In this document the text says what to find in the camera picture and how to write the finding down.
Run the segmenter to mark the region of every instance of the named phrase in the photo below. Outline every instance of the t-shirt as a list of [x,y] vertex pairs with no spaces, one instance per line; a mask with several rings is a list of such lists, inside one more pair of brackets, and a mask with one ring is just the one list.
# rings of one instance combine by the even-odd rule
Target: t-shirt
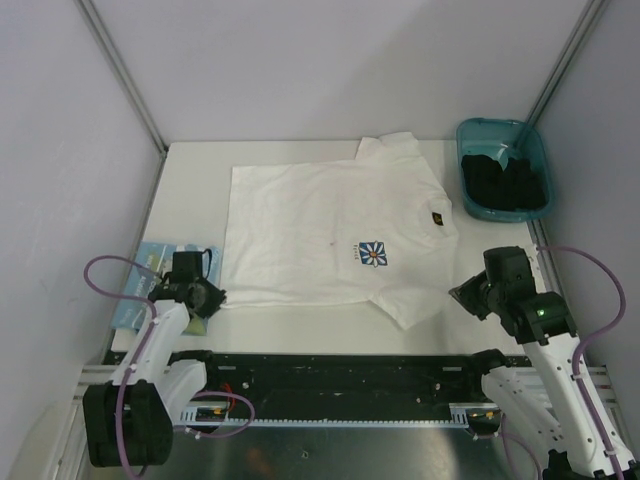
[[457,239],[410,133],[365,138],[355,160],[235,167],[224,307],[371,301],[408,328],[444,306]]

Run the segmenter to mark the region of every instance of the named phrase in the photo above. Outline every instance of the printed logo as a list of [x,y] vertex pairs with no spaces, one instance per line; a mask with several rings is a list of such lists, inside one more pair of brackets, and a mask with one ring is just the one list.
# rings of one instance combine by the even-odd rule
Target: printed logo
[[444,222],[442,221],[442,215],[440,215],[439,213],[433,212],[431,214],[431,217],[433,217],[433,223],[441,227],[444,226]]
[[372,265],[376,268],[387,265],[387,253],[384,251],[383,242],[360,242],[358,252],[363,265]]

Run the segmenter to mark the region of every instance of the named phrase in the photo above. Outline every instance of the teal plastic basket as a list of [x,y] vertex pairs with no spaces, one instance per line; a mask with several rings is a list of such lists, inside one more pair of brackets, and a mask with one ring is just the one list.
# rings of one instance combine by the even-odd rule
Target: teal plastic basket
[[[547,155],[542,138],[535,128],[516,120],[471,118],[458,127],[456,142],[464,208],[469,215],[491,222],[517,223],[544,217],[552,210],[555,194],[547,165]],[[528,159],[531,162],[531,170],[538,175],[542,183],[547,201],[545,206],[537,210],[504,211],[478,205],[467,192],[462,171],[462,158],[465,155],[487,155],[500,162],[503,169],[507,166],[509,158]]]

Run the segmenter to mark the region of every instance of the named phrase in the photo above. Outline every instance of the white backdrop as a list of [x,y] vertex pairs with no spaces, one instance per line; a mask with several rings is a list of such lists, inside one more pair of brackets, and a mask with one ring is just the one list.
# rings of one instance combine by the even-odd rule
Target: white backdrop
[[[558,205],[546,225],[554,243],[598,256],[620,277],[627,314],[589,351],[606,364],[635,453],[640,454],[640,3],[611,2],[542,117]],[[581,334],[610,322],[618,296],[595,266],[559,254],[560,273]]]
[[523,119],[586,0],[94,0],[178,140],[451,138]]
[[[82,269],[98,254],[131,253],[159,157],[73,2],[0,4],[5,479],[26,433],[52,403],[70,405],[104,344],[114,301],[89,290]],[[95,280],[114,290],[124,271],[96,268]],[[37,453],[27,462],[52,452]]]

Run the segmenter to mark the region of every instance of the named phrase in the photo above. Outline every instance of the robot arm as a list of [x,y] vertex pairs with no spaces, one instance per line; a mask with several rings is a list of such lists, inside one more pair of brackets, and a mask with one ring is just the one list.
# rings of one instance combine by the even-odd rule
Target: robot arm
[[625,478],[640,478],[630,450],[610,421],[586,368],[581,374],[614,446],[607,452],[572,375],[572,355],[580,340],[566,303],[554,292],[538,294],[524,250],[505,247],[485,252],[486,271],[451,291],[471,314],[484,320],[493,312],[523,346],[549,395],[555,417],[498,360],[485,370],[483,392],[526,438],[545,479],[614,478],[615,453]]
[[[213,315],[225,298],[223,290],[203,277],[200,252],[173,254],[172,271],[149,294],[156,317],[148,316],[109,382],[91,385],[83,397],[89,458],[94,466],[122,464],[116,439],[118,421],[122,422],[130,465],[166,462],[180,413],[207,381],[205,365],[195,360],[176,362],[167,372],[172,347],[193,315]],[[116,412],[125,379],[124,408]]]

